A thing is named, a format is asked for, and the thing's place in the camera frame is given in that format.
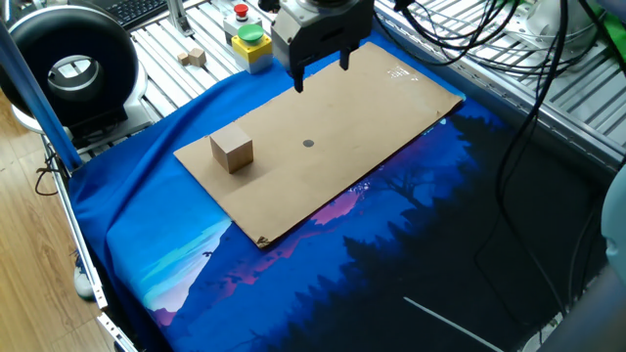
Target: black cable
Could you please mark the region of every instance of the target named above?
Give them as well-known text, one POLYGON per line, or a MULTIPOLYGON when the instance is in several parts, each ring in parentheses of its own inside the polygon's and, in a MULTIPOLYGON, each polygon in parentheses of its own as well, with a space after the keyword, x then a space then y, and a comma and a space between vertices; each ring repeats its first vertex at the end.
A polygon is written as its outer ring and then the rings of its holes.
MULTIPOLYGON (((553 41, 552 45, 550 46, 550 49, 548 49, 548 53, 546 54, 546 59, 544 60, 544 62, 547 62, 547 61, 550 60, 550 53, 554 49, 555 43, 556 43, 556 39, 555 39, 555 41, 553 41)), ((539 98, 539 86, 541 84, 541 78, 542 78, 543 74, 544 74, 544 69, 542 68, 541 72, 539 72, 540 76, 537 79, 537 89, 535 90, 535 99, 539 98)), ((533 126, 532 126, 532 128, 531 128, 531 130, 530 130, 530 132, 528 134, 528 138, 526 139, 526 142, 524 143, 523 147, 521 148, 521 151, 519 151, 519 154, 517 155, 517 159, 515 160, 515 163, 514 163, 514 166, 512 168, 512 171, 517 168, 517 166, 521 162, 521 157, 524 155, 524 152, 526 151, 526 148, 528 148, 528 146, 530 145, 530 141, 532 140, 532 136, 533 136, 533 134, 535 132, 535 128, 537 127, 537 119, 535 119, 534 122, 535 123, 533 124, 533 126)), ((509 184, 509 181, 511 180, 512 177, 513 177, 513 173, 509 172, 509 175, 507 175, 507 178, 505 179, 505 184, 504 184, 505 188, 509 184)), ((498 300, 500 301, 500 304, 502 304, 502 306, 504 307, 507 315, 515 323, 517 323, 519 325, 522 325, 522 326, 529 327, 529 326, 532 326, 534 324, 525 323, 525 322, 521 321, 520 319, 518 319, 513 314, 513 312, 511 311, 511 309, 509 308, 509 306, 505 302, 505 300, 500 296, 500 294, 498 294, 498 291, 496 290, 495 285, 493 284, 493 282, 491 282, 491 280, 489 279, 487 274, 482 270, 482 268, 480 267, 480 264, 478 263, 478 256, 486 248, 486 246, 491 242, 491 240, 493 239, 493 237, 496 234, 496 229, 498 227, 498 223, 500 222, 500 218, 501 218, 501 212, 500 212, 500 210, 498 210, 498 214, 496 215, 496 220, 495 220, 495 222, 493 224, 493 227, 491 228, 491 231, 489 232, 489 235, 487 236, 487 238, 483 241, 483 243, 480 245, 478 250, 473 255, 473 264, 475 265, 476 269, 478 269, 478 271, 482 275, 483 279, 487 282, 487 284, 491 287, 493 292, 496 294, 496 298, 498 298, 498 300)))
POLYGON ((598 223, 598 225, 596 226, 596 231, 594 231, 592 234, 597 235, 594 239, 591 240, 591 242, 589 243, 589 249, 587 250, 587 255, 585 256, 585 262, 583 264, 583 271, 582 271, 582 275, 580 276, 580 289, 578 290, 578 296, 582 296, 583 295, 583 291, 585 290, 585 286, 587 285, 587 270, 589 270, 589 263, 591 262, 591 255, 594 252, 594 247, 596 242, 596 239, 600 239, 602 240, 602 234, 600 232, 600 222, 598 223))
MULTIPOLYGON (((420 3, 416 3, 416 4, 418 6, 420 6, 425 11, 426 18, 428 19, 428 21, 430 22, 430 25, 432 26, 432 29, 434 30, 434 33, 432 33, 432 35, 436 36, 439 39, 442 39, 442 37, 439 36, 438 33, 437 33, 437 29, 436 29, 437 25, 434 23, 434 20, 432 19, 432 16, 430 15, 430 11, 424 5, 422 5, 420 3)), ((483 13, 483 19, 481 20, 481 23, 484 20, 484 16, 486 14, 488 14, 490 11, 493 11, 493 7, 494 6, 495 6, 495 2, 492 2, 492 7, 489 10, 487 10, 486 6, 485 6, 485 13, 483 13)), ((490 16, 487 16, 487 20, 488 21, 493 21, 493 19, 491 19, 490 16)), ((463 35, 457 35, 457 36, 453 36, 453 37, 445 37, 443 39, 457 39, 457 38, 465 37, 465 36, 468 36, 468 35, 469 35, 469 33, 468 34, 463 34, 463 35)), ((570 67, 578 64, 594 48, 595 41, 596 41, 596 38, 594 38, 594 40, 590 41, 590 44, 587 46, 587 48, 585 48, 585 50, 581 54, 577 55, 574 58, 571 58, 571 59, 565 60, 563 62, 560 62, 559 64, 560 65, 564 65, 564 66, 559 69, 557 75, 561 75, 566 70, 568 70, 570 67)), ((445 50, 442 49, 441 52, 443 53, 444 56, 446 56, 446 58, 452 60, 452 58, 445 52, 445 50)), ((472 58, 474 58, 474 60, 477 61, 482 66, 486 66, 486 67, 489 67, 489 68, 492 68, 492 69, 496 69, 496 70, 501 70, 501 71, 504 71, 504 72, 507 72, 507 73, 515 73, 515 74, 522 74, 522 75, 528 75, 528 76, 543 75, 543 73, 540 74, 540 73, 537 73, 537 72, 534 72, 534 71, 523 71, 523 70, 519 70, 519 68, 525 68, 525 69, 528 69, 528 70, 537 70, 537 69, 540 69, 542 67, 546 67, 546 63, 549 61, 549 60, 545 60, 543 63, 541 63, 541 65, 537 65, 537 66, 520 66, 520 65, 505 64, 505 63, 497 62, 497 61, 490 60, 490 59, 480 58, 480 57, 477 57, 476 55, 474 55, 472 53, 467 53, 467 55, 472 57, 472 58)))
POLYGON ((469 44, 467 46, 451 45, 451 44, 439 41, 436 38, 432 38, 432 36, 429 35, 429 31, 423 28, 417 22, 417 20, 413 17, 413 14, 411 14, 411 12, 408 9, 403 9, 401 12, 402 12, 402 15, 405 17, 405 19, 413 27, 413 29, 427 41, 431 42, 434 45, 437 45, 440 48, 465 52, 465 51, 468 51, 469 49, 486 44, 491 39, 499 35, 505 29, 505 27, 507 26, 507 23, 509 23, 509 21, 513 18, 515 10, 517 9, 517 6, 520 4, 520 2, 521 0, 515 0, 511 10, 509 11, 509 14, 507 15, 507 18, 504 19, 503 22, 492 33, 490 33, 489 35, 487 35, 486 37, 480 40, 478 40, 478 36, 482 34, 484 29, 490 24, 490 22, 482 22, 481 24, 479 24, 478 25, 479 30, 471 37, 471 40, 469 41, 469 44))
POLYGON ((594 13, 594 10, 592 10, 592 8, 589 6, 586 0, 578 0, 578 2, 580 3, 580 6, 582 6, 583 10, 585 10, 585 13, 589 17, 589 19, 591 19, 591 21, 596 25, 598 32, 606 41, 608 48, 615 55, 615 59, 617 60, 617 63, 619 64, 619 68, 622 70, 624 75, 626 75, 626 62, 624 62, 624 58, 619 52, 619 49, 617 49, 617 45, 615 44, 615 42, 610 37, 608 30, 606 30, 606 27, 604 26, 604 24, 600 22, 600 19, 598 18, 598 16, 596 16, 596 13, 594 13))
POLYGON ((511 157, 511 154, 513 152, 513 149, 514 149, 515 145, 521 139, 521 137, 522 137, 524 131, 526 130, 526 128, 528 127, 528 125, 532 122, 533 119, 535 119, 537 117, 537 114, 539 112, 539 108, 541 108, 544 100, 546 99, 546 96, 548 95, 548 90, 550 89, 550 86, 552 85, 552 82, 554 81, 554 79, 557 76, 557 71, 558 71, 558 68, 559 68, 559 61, 560 61, 560 57, 561 57, 561 55, 563 53, 565 39, 566 39, 567 25, 568 25, 567 0, 560 0, 560 9, 561 9, 561 14, 560 14, 560 19, 559 19, 559 32, 557 33, 557 38, 556 38, 556 49, 555 49, 554 58, 553 58, 552 63, 550 65, 550 70, 548 71, 548 76, 546 77, 546 82, 544 84, 544 87, 541 90, 541 93, 539 94, 539 99, 537 99, 537 101, 535 102, 535 104, 532 107, 530 113, 525 118, 525 120, 522 123, 521 127, 515 133, 512 142, 509 144, 509 147, 505 151, 505 154, 504 154, 504 157, 502 159, 502 162, 500 163, 500 165, 498 167, 498 172, 496 174, 496 185, 495 186, 496 186, 496 201, 498 202, 498 206, 500 207, 500 211, 502 213, 503 218, 505 219, 505 221, 509 225, 509 228, 511 229, 511 231, 512 231, 515 239, 517 240, 517 242, 524 249, 526 254, 532 259, 532 261, 534 262, 535 266, 540 271, 543 279, 545 280, 546 284, 550 288, 550 290, 551 290, 551 292, 552 292, 552 294, 553 294, 553 296, 555 298, 555 301, 557 302, 557 305, 559 306, 559 309, 561 310, 562 315, 566 316, 567 312, 565 310, 565 306, 563 305, 563 303, 562 303, 562 301, 560 299, 560 296, 559 296, 559 293, 557 291, 557 288, 555 287, 554 283, 552 282, 552 280, 548 276, 548 273, 546 272, 546 270, 543 268, 543 266, 539 262, 539 259, 537 258, 535 253, 525 243, 525 241, 523 240, 523 237, 521 236, 519 230, 514 225, 513 219, 511 218, 511 215, 509 214, 509 212, 507 211, 506 206, 505 206, 505 192, 504 191, 506 189, 503 190, 502 187, 501 187, 503 185, 503 177, 504 177, 505 169, 507 167, 508 160, 511 157))
POLYGON ((580 235, 578 235, 578 238, 576 239, 576 245, 574 246, 574 251, 571 256, 571 261, 569 262, 569 276, 567 280, 567 299, 569 299, 569 309, 571 309, 574 306, 574 294, 573 294, 574 269, 576 267, 576 259, 578 258, 580 244, 585 238, 585 235, 587 235, 587 233, 589 232, 589 227, 592 224, 592 221, 594 220, 595 216, 596 216, 596 211, 595 209, 592 209, 592 211, 589 213, 589 217, 587 218, 587 221, 585 221, 585 225, 583 226, 583 229, 580 232, 580 235))
POLYGON ((485 2, 485 9, 484 12, 482 14, 482 16, 480 17, 480 23, 478 25, 478 27, 475 30, 472 30, 468 33, 465 34, 456 34, 454 36, 445 36, 442 37, 437 33, 437 29, 436 29, 436 25, 434 24, 434 21, 432 20, 432 16, 430 15, 430 11, 422 4, 420 4, 419 2, 415 3, 416 5, 418 5, 419 7, 422 8, 422 10, 424 10, 424 12, 426 13, 426 17, 428 18, 428 21, 430 22, 430 25, 432 25, 432 30, 434 30, 434 33, 428 31, 425 29, 425 32, 428 33, 431 36, 434 36, 435 38, 439 39, 440 41, 443 40, 458 40, 458 39, 465 39, 465 38, 471 38, 472 36, 474 36, 475 34, 481 34, 482 33, 482 29, 481 29, 481 24, 484 23, 486 21, 486 25, 485 27, 491 23, 493 20, 496 19, 496 17, 498 17, 498 15, 500 14, 500 12, 502 11, 502 9, 504 9, 505 5, 506 5, 506 1, 503 1, 501 6, 498 8, 498 10, 496 11, 495 14, 493 14, 493 10, 496 7, 496 1, 491 1, 491 7, 489 7, 489 9, 487 9, 487 5, 489 5, 489 1, 485 2))
POLYGON ((36 171, 37 173, 39 173, 39 177, 37 178, 37 182, 35 183, 35 192, 40 196, 48 197, 48 196, 53 196, 56 193, 58 193, 58 191, 55 191, 53 193, 47 194, 47 193, 43 193, 39 191, 39 184, 41 183, 41 180, 43 179, 43 176, 46 173, 59 172, 59 170, 52 168, 52 159, 56 156, 57 156, 57 153, 50 153, 50 156, 48 156, 44 161, 46 163, 46 167, 40 167, 36 171))

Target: metal bracket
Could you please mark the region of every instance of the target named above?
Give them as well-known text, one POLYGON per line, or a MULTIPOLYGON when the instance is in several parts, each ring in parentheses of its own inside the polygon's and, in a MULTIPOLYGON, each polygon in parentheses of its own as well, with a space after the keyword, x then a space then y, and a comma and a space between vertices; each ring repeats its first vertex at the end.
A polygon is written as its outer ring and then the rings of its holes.
MULTIPOLYGON (((50 149, 46 148, 49 143, 49 139, 47 136, 42 135, 41 140, 44 145, 44 153, 46 158, 50 157, 50 149)), ((54 169, 59 169, 59 165, 57 161, 52 158, 51 165, 54 169)), ((96 304, 98 304, 98 308, 105 309, 109 303, 107 303, 107 299, 102 290, 102 282, 100 281, 100 277, 98 276, 98 272, 94 267, 93 262, 91 261, 91 255, 89 255, 89 250, 87 249, 87 244, 85 243, 85 239, 82 237, 82 233, 80 232, 80 227, 78 226, 78 222, 76 221, 76 217, 74 216, 74 212, 71 209, 71 204, 69 202, 69 196, 67 195, 67 190, 64 185, 63 179, 58 172, 52 173, 53 179, 55 181, 55 186, 57 187, 57 191, 59 192, 59 197, 61 198, 61 205, 63 206, 63 210, 66 213, 67 221, 69 222, 69 228, 71 229, 72 238, 74 240, 74 244, 76 244, 76 249, 78 250, 78 254, 80 254, 80 258, 82 259, 83 264, 85 265, 87 279, 89 279, 89 283, 91 284, 91 288, 94 291, 94 298, 96 300, 96 304)))
POLYGON ((102 325, 103 328, 113 337, 115 343, 117 343, 118 347, 124 352, 138 352, 135 345, 130 341, 130 338, 124 334, 107 316, 107 314, 103 313, 98 317, 98 322, 102 325))
POLYGON ((187 20, 183 0, 167 0, 167 8, 169 9, 169 21, 172 25, 185 36, 194 35, 194 30, 187 20))

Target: small cardboard cube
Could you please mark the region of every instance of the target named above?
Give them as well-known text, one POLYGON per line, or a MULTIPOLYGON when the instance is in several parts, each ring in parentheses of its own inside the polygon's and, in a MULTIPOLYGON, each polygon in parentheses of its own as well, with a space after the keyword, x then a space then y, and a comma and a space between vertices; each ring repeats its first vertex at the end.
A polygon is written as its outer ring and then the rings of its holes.
POLYGON ((180 54, 178 54, 178 62, 182 66, 187 66, 190 63, 189 62, 189 55, 187 55, 187 53, 180 53, 180 54))
POLYGON ((203 49, 194 48, 189 52, 189 61, 193 66, 202 67, 206 64, 206 54, 203 49))
POLYGON ((213 132, 209 138, 213 157, 228 173, 253 162, 252 140, 235 123, 213 132))

